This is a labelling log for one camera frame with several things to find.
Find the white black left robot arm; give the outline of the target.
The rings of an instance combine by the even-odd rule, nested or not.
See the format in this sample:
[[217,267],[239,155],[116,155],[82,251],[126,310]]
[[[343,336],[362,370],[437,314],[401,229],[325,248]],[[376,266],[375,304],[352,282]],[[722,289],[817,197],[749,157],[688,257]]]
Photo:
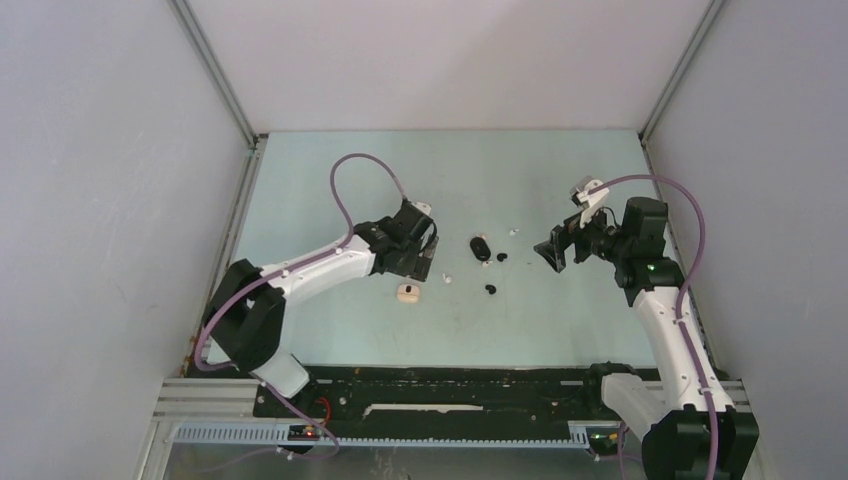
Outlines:
[[201,338],[213,339],[224,354],[221,367],[257,377],[290,415],[304,416],[315,406],[316,390],[307,369],[281,345],[287,307],[372,275],[423,282],[437,242],[430,205],[405,199],[394,215],[357,224],[311,254],[263,267],[239,260],[206,306]]

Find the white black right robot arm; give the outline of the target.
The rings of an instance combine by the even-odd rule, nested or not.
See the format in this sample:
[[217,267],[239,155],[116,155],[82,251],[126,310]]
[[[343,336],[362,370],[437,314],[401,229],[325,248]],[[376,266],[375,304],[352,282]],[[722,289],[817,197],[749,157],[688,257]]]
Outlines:
[[621,225],[608,224],[602,210],[579,212],[533,250],[557,273],[566,267],[569,248],[577,263],[590,257],[611,263],[649,340],[663,395],[656,397],[626,367],[608,367],[583,388],[585,411],[619,416],[641,443],[649,479],[741,479],[759,427],[753,414],[734,404],[698,341],[682,271],[664,254],[667,217],[665,203],[632,197]]

